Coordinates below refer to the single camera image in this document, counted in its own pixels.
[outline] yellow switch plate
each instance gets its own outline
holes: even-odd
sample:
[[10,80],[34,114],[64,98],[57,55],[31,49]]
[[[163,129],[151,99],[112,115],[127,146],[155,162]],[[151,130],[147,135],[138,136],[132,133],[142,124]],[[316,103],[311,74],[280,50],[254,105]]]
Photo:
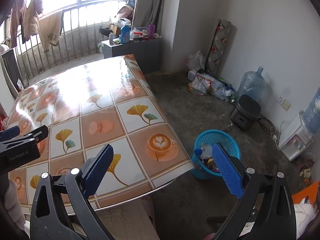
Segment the yellow switch plate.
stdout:
[[291,104],[288,102],[288,100],[283,101],[282,108],[286,111],[288,111]]

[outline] white bottle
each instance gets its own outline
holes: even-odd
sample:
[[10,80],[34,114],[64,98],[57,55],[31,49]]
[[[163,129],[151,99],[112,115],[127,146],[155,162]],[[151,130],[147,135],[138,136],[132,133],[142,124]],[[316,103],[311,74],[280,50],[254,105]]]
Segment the white bottle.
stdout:
[[195,155],[198,155],[203,160],[210,159],[212,157],[212,145],[202,144],[201,148],[195,149]]
[[113,44],[113,34],[112,33],[109,34],[109,44],[110,45]]

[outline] blue plastic basket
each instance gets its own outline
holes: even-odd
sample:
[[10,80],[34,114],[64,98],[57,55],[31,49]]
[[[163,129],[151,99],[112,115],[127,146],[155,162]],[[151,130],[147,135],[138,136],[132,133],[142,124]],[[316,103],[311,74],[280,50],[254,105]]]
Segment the blue plastic basket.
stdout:
[[[219,130],[207,130],[201,133],[195,142],[195,149],[200,148],[202,144],[215,144],[221,143],[230,156],[240,159],[240,149],[235,140],[227,133]],[[193,154],[191,161],[194,165],[194,169],[191,173],[198,179],[210,179],[214,176],[221,177],[220,173],[210,171],[204,166],[199,156]]]

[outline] cardboard box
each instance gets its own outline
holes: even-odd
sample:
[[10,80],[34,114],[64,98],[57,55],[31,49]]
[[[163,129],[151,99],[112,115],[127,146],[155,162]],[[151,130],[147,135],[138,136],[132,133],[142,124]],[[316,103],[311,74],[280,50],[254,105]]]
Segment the cardboard box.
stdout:
[[116,36],[119,36],[121,34],[121,29],[115,25],[111,25],[110,29]]

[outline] curtain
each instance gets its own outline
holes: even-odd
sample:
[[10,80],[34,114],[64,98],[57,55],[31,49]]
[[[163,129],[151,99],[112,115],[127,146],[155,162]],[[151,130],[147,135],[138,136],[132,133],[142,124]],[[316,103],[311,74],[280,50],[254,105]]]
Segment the curtain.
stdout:
[[148,27],[156,25],[156,33],[161,33],[164,0],[137,0],[132,26]]

